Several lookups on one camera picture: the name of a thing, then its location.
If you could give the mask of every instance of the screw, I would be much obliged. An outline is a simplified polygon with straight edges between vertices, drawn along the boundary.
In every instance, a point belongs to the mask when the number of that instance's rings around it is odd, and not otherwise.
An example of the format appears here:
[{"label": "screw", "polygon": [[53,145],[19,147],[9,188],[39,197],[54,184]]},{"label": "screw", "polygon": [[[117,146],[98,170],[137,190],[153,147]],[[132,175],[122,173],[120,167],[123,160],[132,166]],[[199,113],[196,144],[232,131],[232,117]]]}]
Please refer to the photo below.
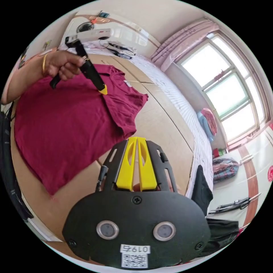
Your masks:
[{"label": "screw", "polygon": [[138,205],[140,204],[142,201],[141,197],[139,196],[134,196],[133,199],[132,199],[132,202],[135,204],[135,205]]},{"label": "screw", "polygon": [[71,247],[76,247],[77,246],[77,243],[73,240],[69,240],[68,241],[68,244],[71,246]]},{"label": "screw", "polygon": [[195,250],[200,250],[203,247],[203,243],[200,242],[195,246]]}]

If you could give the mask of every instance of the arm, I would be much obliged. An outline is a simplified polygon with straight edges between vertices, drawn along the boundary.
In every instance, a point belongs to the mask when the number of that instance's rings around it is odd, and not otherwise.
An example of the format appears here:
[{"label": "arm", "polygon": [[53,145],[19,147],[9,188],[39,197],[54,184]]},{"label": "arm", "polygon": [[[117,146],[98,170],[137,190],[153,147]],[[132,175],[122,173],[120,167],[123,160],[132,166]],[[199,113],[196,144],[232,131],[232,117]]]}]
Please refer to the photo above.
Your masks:
[{"label": "arm", "polygon": [[42,63],[43,56],[40,56],[12,73],[6,83],[1,103],[8,104],[14,101],[33,83],[42,79],[44,77]]},{"label": "arm", "polygon": [[10,74],[1,97],[2,104],[8,104],[19,98],[32,84],[46,76],[55,77],[60,75],[61,80],[72,79],[79,75],[84,64],[84,59],[67,51],[50,52],[45,58],[45,71],[43,74],[44,56],[38,56],[30,60],[17,71],[16,66]]}]

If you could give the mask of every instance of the floor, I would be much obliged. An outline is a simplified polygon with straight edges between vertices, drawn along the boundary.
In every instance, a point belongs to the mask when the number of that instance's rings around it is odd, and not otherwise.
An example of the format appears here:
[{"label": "floor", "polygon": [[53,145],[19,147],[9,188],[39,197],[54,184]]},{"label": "floor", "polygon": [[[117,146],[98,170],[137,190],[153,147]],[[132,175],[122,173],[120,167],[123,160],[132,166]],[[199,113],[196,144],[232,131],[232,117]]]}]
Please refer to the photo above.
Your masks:
[{"label": "floor", "polygon": [[239,221],[239,226],[242,227],[251,222],[261,208],[271,186],[268,170],[273,165],[273,130],[270,127],[245,146],[222,157],[233,158],[239,162],[247,154],[253,155],[253,159],[240,166],[235,177],[214,185],[214,198],[210,209],[238,199],[253,197],[258,193],[261,195],[244,210],[226,212],[210,218]]}]

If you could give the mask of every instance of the qr code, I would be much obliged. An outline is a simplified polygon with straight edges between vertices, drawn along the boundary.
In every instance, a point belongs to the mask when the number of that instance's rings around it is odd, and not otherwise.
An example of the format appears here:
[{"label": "qr code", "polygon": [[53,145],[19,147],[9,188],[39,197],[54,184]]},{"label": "qr code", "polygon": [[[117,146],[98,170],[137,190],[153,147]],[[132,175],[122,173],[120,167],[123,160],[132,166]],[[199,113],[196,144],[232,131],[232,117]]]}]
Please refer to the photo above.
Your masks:
[{"label": "qr code", "polygon": [[122,253],[121,266],[125,268],[148,268],[148,255]]}]

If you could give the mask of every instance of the red t-shirt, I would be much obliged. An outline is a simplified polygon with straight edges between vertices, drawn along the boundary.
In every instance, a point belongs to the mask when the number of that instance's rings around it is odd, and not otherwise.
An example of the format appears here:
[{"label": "red t-shirt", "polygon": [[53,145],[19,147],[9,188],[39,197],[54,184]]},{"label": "red t-shirt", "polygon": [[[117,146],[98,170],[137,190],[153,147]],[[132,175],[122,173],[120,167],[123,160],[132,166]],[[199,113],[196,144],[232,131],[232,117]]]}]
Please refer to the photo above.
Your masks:
[{"label": "red t-shirt", "polygon": [[95,65],[108,95],[80,74],[51,89],[50,77],[33,84],[16,108],[19,152],[49,194],[68,183],[116,143],[136,132],[135,117],[148,95],[111,65]]}]

